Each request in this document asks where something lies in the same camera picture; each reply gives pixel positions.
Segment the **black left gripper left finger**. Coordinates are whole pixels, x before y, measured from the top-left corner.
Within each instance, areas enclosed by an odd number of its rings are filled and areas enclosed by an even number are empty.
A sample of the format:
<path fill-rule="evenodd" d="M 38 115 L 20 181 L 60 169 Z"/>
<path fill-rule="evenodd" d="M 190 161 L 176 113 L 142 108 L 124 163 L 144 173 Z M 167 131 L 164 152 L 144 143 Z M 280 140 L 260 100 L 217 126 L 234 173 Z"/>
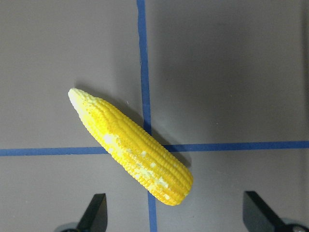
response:
<path fill-rule="evenodd" d="M 55 229 L 56 232 L 106 232 L 106 230 L 107 198 L 105 193 L 97 193 L 93 196 L 75 227 L 66 224 Z"/>

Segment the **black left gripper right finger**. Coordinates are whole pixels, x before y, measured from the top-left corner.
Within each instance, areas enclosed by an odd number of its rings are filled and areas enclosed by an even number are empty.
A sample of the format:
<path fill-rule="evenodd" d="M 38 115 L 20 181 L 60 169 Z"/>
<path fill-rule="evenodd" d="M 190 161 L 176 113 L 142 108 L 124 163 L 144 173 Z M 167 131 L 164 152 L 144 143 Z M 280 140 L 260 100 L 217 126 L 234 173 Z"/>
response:
<path fill-rule="evenodd" d="M 307 232 L 299 223 L 285 223 L 255 192 L 243 193 L 242 219 L 249 232 Z"/>

